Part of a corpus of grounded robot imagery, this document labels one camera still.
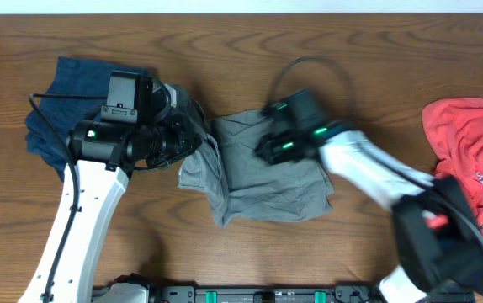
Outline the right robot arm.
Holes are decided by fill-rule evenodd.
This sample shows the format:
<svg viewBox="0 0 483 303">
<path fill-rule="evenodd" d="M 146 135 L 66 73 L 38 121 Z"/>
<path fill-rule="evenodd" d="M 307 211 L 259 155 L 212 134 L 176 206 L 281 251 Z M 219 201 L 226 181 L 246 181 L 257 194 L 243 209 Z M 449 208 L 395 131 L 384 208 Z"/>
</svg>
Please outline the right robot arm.
<svg viewBox="0 0 483 303">
<path fill-rule="evenodd" d="M 483 236 L 452 177 L 396 160 L 346 121 L 331 120 L 308 90 L 270 101 L 270 129 L 255 153 L 270 165 L 314 159 L 390 212 L 399 266 L 377 290 L 383 302 L 448 301 L 447 286 L 483 273 Z"/>
</svg>

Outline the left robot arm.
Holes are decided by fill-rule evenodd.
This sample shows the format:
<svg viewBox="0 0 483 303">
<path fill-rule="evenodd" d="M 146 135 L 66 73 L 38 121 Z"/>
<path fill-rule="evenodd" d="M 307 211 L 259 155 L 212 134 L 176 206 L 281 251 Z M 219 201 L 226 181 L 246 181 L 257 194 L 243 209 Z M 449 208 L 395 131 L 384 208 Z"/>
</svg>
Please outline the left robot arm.
<svg viewBox="0 0 483 303">
<path fill-rule="evenodd" d="M 188 92 L 154 77 L 112 72 L 103 105 L 57 145 L 66 159 L 61 201 L 22 302 L 158 302 L 138 274 L 97 292 L 93 281 L 114 211 L 133 172 L 167 168 L 201 145 L 204 112 Z"/>
</svg>

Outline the grey cotton shorts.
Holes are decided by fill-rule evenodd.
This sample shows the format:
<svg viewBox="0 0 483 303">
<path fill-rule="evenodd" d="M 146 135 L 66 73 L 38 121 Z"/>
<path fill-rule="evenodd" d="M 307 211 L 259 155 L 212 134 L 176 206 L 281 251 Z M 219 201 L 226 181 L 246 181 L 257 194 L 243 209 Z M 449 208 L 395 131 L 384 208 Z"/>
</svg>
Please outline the grey cotton shorts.
<svg viewBox="0 0 483 303">
<path fill-rule="evenodd" d="M 318 162 L 271 166 L 255 155 L 271 124 L 259 111 L 207 120 L 196 101 L 188 106 L 202 143 L 183 159 L 178 187 L 204 193 L 217 226 L 225 227 L 237 217 L 300 222 L 332 212 L 328 198 L 334 188 Z"/>
</svg>

